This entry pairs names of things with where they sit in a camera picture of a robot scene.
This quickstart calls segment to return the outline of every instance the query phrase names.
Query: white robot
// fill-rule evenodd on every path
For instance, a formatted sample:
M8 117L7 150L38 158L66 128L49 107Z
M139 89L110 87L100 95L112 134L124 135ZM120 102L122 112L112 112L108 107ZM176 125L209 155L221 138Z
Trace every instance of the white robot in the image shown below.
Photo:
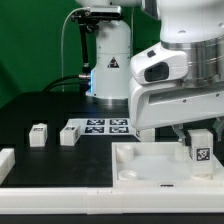
M137 6L141 0L76 0L83 7ZM127 104L131 79L131 31L122 20L101 21L96 30L97 63L86 95L103 104Z
M161 42L131 60L132 125L139 130L172 125L178 132L180 124L217 118L220 140L224 1L143 0L143 9L162 21Z

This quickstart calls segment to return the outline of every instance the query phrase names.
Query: green backdrop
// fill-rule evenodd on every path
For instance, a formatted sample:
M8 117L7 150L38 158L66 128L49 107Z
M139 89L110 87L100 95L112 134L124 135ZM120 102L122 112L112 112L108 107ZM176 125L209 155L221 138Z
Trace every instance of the green backdrop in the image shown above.
M66 16L80 7L74 0L0 1L0 107L24 92L41 91L61 77L61 30ZM123 10L131 24L132 9ZM134 10L134 54L159 41L160 22ZM91 66L95 37L88 35ZM76 23L65 32L65 75L81 72L81 46ZM65 89L77 91L77 87Z

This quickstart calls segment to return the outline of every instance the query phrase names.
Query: warning label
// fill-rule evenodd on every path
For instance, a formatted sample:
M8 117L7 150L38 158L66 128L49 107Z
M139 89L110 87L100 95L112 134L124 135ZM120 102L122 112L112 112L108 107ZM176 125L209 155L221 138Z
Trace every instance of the warning label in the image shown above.
M119 68L119 65L118 65L115 57L112 58L110 64L107 67L108 68Z

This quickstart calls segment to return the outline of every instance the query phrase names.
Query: cable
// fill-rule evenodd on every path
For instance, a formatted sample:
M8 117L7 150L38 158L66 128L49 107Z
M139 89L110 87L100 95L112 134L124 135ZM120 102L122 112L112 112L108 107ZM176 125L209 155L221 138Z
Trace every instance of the cable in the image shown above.
M62 27L62 34L61 34L61 77L62 78L64 78L64 36L65 36L65 28L66 28L67 22L73 13L82 11L82 10L89 10L89 9L90 9L90 7L74 9L68 14L68 16L66 17L66 19L64 21L64 24Z
M134 14L135 14L135 7L132 7L131 13L131 57L133 56L133 49L134 49Z
M48 89L51 88L53 85L59 83L59 82L62 82L62 81L65 81L65 80L68 80L68 79L79 79L79 77L77 75L70 75L70 76L66 76L66 77L62 77L60 79L57 79L53 82L51 82L50 84L48 84L43 90L42 92L48 92Z
M45 92L50 92L51 89L57 87L57 86L69 86L69 85L77 85L79 86L79 84L77 82L69 82L69 83L58 83L58 84L54 84L51 87L49 87Z

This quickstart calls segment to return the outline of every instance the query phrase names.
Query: white cable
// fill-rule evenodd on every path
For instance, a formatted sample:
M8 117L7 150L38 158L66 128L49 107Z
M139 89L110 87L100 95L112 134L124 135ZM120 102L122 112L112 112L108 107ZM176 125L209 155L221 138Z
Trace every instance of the white cable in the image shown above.
M62 28L62 34L61 34L61 77L62 78L64 78L64 36L65 36L65 28L66 28L67 22L73 13L82 11L82 10L89 10L89 9L90 9L90 7L74 9L68 14L68 16L66 17L66 19L64 21L63 28Z
M135 14L135 7L132 7L132 15L131 15L131 57L133 56L133 49L134 49L134 14Z

